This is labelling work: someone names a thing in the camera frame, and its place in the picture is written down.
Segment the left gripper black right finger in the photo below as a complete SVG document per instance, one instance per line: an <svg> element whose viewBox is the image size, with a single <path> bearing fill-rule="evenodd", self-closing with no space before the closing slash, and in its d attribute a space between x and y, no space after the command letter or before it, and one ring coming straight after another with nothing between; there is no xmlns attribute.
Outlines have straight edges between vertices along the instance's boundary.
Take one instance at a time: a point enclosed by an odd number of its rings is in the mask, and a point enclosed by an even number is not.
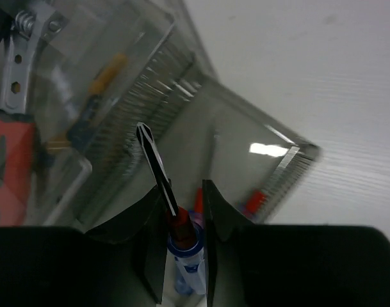
<svg viewBox="0 0 390 307"><path fill-rule="evenodd" d="M390 241L370 226L255 224L203 188L208 306L390 306Z"/></svg>

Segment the clear plastic drawer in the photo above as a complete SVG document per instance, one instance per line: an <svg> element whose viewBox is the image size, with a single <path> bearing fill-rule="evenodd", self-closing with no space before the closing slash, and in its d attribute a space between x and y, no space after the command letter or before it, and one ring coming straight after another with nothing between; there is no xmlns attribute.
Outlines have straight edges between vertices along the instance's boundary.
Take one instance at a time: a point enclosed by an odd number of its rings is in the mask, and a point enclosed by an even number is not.
<svg viewBox="0 0 390 307"><path fill-rule="evenodd" d="M77 198L76 219L99 224L142 198L156 184L135 134L147 124L177 203L188 209L212 180L235 207L256 193L262 223L320 154L312 142L217 80L191 71L164 92L130 90L88 149L97 167Z"/></svg>

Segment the yellow black long-nose pliers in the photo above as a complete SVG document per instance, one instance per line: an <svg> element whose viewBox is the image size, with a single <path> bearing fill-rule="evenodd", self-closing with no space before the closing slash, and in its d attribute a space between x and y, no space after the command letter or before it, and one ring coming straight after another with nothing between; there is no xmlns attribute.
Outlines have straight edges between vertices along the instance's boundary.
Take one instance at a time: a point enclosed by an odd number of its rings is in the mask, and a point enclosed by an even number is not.
<svg viewBox="0 0 390 307"><path fill-rule="evenodd" d="M68 129L45 143L47 153L54 155L70 147L80 152L83 151L96 129L93 120L97 117L105 91L121 73L127 62L128 58L124 53L116 53L99 70L88 87L86 100L81 110Z"/></svg>

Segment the red blue screwdriver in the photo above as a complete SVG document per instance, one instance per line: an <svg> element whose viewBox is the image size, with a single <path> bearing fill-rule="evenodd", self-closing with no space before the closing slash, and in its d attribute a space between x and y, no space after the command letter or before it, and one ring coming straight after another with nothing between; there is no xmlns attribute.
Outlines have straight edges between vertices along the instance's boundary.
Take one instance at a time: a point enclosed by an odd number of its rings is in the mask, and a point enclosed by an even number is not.
<svg viewBox="0 0 390 307"><path fill-rule="evenodd" d="M247 219L251 221L257 221L259 211L264 207L267 195L261 189L255 189L246 200L239 202L236 208Z"/></svg>
<svg viewBox="0 0 390 307"><path fill-rule="evenodd" d="M203 190L202 188L198 188L195 195L195 204L193 207L193 211L198 214L203 213Z"/></svg>
<svg viewBox="0 0 390 307"><path fill-rule="evenodd" d="M191 220L186 209L178 206L149 126L138 122L136 136L166 207L168 250L173 255L177 270L187 287L198 295L204 295L207 286L203 228Z"/></svg>

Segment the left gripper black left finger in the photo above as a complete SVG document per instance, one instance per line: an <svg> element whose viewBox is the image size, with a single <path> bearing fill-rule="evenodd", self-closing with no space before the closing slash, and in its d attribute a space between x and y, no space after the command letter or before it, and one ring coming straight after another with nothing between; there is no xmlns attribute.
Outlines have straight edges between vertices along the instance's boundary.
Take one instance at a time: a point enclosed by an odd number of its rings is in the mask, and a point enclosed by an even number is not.
<svg viewBox="0 0 390 307"><path fill-rule="evenodd" d="M0 306L155 306L167 226L157 188L87 232L0 227Z"/></svg>

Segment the red handled adjustable wrench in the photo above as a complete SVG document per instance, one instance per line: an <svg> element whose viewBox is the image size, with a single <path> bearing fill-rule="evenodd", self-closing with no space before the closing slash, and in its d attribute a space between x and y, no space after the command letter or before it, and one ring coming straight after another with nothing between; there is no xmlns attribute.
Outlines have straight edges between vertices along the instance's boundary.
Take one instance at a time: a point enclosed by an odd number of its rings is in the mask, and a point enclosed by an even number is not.
<svg viewBox="0 0 390 307"><path fill-rule="evenodd" d="M51 4L20 10L3 36L5 63L0 91L0 226L24 222L38 139L33 115L37 61L67 19Z"/></svg>

